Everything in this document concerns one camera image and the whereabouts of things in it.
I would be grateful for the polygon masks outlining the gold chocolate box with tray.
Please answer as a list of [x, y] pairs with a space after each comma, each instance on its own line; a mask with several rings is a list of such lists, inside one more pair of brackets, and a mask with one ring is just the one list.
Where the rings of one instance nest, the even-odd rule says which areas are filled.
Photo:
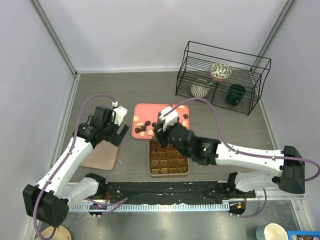
[[150, 139], [148, 147], [148, 170], [151, 176], [183, 176], [189, 172], [188, 158], [171, 144], [162, 147], [157, 141]]

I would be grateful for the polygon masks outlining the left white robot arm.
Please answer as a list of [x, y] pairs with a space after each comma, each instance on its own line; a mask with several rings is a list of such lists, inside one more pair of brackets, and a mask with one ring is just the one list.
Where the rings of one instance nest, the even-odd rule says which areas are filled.
[[68, 146], [51, 170], [37, 182], [28, 184], [22, 191], [28, 216], [53, 228], [66, 219], [69, 209], [86, 198], [102, 199], [107, 192], [106, 179], [88, 173], [80, 182], [68, 183], [84, 159], [101, 142], [118, 147], [129, 126], [117, 133], [128, 110], [123, 106], [113, 108], [98, 106], [89, 123], [81, 123], [74, 131]]

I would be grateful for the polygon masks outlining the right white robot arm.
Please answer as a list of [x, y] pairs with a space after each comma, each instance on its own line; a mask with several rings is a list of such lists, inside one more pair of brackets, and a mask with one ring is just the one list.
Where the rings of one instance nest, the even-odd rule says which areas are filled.
[[282, 150], [261, 150], [227, 145], [218, 139], [196, 136], [181, 123], [166, 130], [162, 130], [161, 124], [153, 123], [150, 130], [152, 140], [159, 148], [171, 146], [199, 165], [233, 165], [251, 169], [249, 173], [229, 174], [225, 190], [230, 197], [272, 187], [290, 194], [305, 193], [305, 164], [293, 146], [286, 145]]

